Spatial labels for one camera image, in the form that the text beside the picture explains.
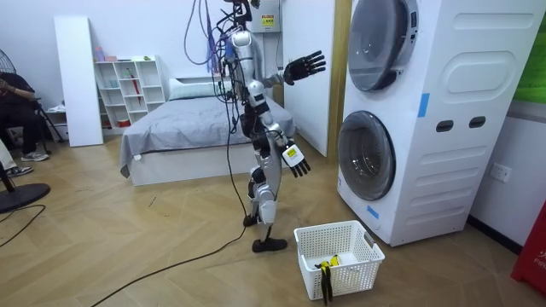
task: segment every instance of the humanoid robot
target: humanoid robot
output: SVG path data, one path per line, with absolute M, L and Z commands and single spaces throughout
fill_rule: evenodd
M 287 241 L 270 237 L 271 227 L 275 222 L 277 195 L 281 185 L 282 161 L 290 167 L 295 177 L 302 177 L 311 170 L 305 156 L 294 143 L 285 136 L 281 126 L 271 116 L 264 94 L 264 89 L 274 84 L 307 78 L 325 70 L 326 62 L 321 51 L 290 62 L 283 71 L 268 78 L 261 75 L 261 64 L 255 59 L 256 42 L 247 30 L 246 23 L 252 21 L 248 0 L 224 0 L 233 3 L 232 17 L 234 25 L 230 28 L 229 44 L 235 53 L 235 83 L 240 86 L 235 95 L 243 101 L 244 113 L 241 115 L 243 134 L 252 140 L 258 165 L 250 171 L 248 197 L 251 211 L 243 220 L 245 227 L 258 224 L 262 228 L 260 239 L 253 242 L 253 252 L 278 251 L 287 247 Z M 252 6 L 258 7 L 259 0 L 252 0 Z

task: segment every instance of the wooden floor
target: wooden floor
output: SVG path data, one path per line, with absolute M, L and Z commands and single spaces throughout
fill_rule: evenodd
M 57 147 L 16 184 L 46 182 L 47 210 L 0 249 L 0 306 L 88 307 L 141 275 L 220 247 L 241 232 L 241 206 L 227 177 L 134 188 L 119 174 L 119 139 Z M 336 192 L 337 166 L 311 150 L 313 171 L 285 173 L 273 234 L 288 249 L 253 254 L 256 229 L 217 255 L 141 281 L 102 306 L 322 306 L 299 272 L 293 229 L 355 219 Z M 247 176 L 235 176 L 245 193 Z M 0 243 L 35 214 L 0 224 Z M 470 226 L 457 234 L 390 248 L 375 286 L 334 306 L 545 306 L 509 277 L 516 256 Z

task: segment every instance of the pliers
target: pliers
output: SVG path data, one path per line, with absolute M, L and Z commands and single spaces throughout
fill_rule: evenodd
M 324 305 L 328 306 L 328 301 L 334 300 L 334 291 L 332 290 L 332 272 L 328 261 L 323 261 L 320 264 L 321 269 L 321 289 Z

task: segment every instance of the white laundry basket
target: white laundry basket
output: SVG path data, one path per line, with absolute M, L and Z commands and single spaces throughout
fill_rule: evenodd
M 331 268 L 334 296 L 369 290 L 385 254 L 358 221 L 330 223 L 294 230 L 298 261 L 309 299 L 322 298 L 322 261 L 340 257 Z

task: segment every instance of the robot knee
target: robot knee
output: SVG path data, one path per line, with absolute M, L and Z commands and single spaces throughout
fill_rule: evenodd
M 267 200 L 259 207 L 259 217 L 264 224 L 273 224 L 276 215 L 276 201 Z

